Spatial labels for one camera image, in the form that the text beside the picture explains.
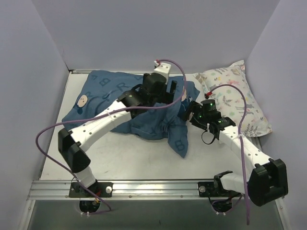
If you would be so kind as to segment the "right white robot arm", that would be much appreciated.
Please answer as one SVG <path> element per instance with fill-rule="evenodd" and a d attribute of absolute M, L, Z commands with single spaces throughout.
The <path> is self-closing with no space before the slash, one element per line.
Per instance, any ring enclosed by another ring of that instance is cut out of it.
<path fill-rule="evenodd" d="M 198 103 L 192 101 L 182 116 L 213 138 L 225 144 L 241 160 L 242 174 L 233 171 L 219 173 L 213 178 L 213 193 L 225 196 L 230 193 L 248 195 L 253 204 L 265 205 L 288 194 L 286 165 L 274 160 L 258 149 L 229 117 L 222 117 L 212 99 Z"/>

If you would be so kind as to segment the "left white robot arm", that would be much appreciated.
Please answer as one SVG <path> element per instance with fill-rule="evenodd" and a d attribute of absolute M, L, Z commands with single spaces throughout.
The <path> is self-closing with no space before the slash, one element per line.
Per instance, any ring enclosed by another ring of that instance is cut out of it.
<path fill-rule="evenodd" d="M 119 125 L 145 113 L 147 107 L 156 103 L 173 102 L 177 82 L 167 84 L 168 77 L 159 73 L 145 73 L 143 81 L 123 92 L 107 109 L 81 126 L 58 132 L 58 150 L 75 175 L 80 192 L 92 197 L 97 192 L 97 180 L 90 168 L 91 160 L 86 155 L 89 148 L 102 136 Z"/>

